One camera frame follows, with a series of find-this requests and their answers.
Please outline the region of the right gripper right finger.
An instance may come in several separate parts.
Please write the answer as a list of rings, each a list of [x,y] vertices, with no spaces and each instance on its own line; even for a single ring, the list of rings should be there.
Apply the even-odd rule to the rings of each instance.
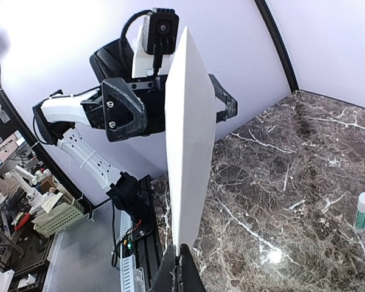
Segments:
[[[189,247],[184,243],[179,248],[178,257],[178,291],[205,292]]]

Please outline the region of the beige letter paper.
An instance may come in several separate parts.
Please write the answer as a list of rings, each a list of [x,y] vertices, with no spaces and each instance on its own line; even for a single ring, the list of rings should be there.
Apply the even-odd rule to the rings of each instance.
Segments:
[[[165,143],[176,247],[198,235],[215,141],[215,90],[188,28],[165,84]]]

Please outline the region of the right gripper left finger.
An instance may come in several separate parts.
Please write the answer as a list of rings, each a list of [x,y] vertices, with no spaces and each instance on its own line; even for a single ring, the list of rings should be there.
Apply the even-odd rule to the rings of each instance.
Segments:
[[[176,246],[169,245],[164,253],[159,269],[151,282],[150,291],[178,291],[178,260]]]

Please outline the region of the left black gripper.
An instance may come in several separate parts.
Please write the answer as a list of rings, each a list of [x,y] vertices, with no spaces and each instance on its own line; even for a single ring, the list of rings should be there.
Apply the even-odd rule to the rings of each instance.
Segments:
[[[91,127],[105,130],[110,142],[136,136],[149,136],[165,130],[166,76],[131,78],[133,49],[126,45],[120,53],[119,42],[111,42],[94,52],[89,62],[99,91],[89,98]],[[238,102],[222,87],[213,74],[209,78],[215,97],[225,109],[217,113],[217,122],[224,122],[238,113]]]

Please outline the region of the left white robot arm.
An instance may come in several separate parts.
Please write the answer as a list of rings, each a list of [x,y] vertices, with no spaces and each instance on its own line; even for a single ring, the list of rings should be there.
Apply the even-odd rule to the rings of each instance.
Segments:
[[[179,44],[166,75],[108,78],[81,94],[56,93],[33,108],[46,143],[78,160],[116,207],[135,219],[147,211],[136,180],[106,162],[75,126],[105,130],[112,142],[164,132],[174,224],[201,218],[215,127],[237,110],[190,38]]]

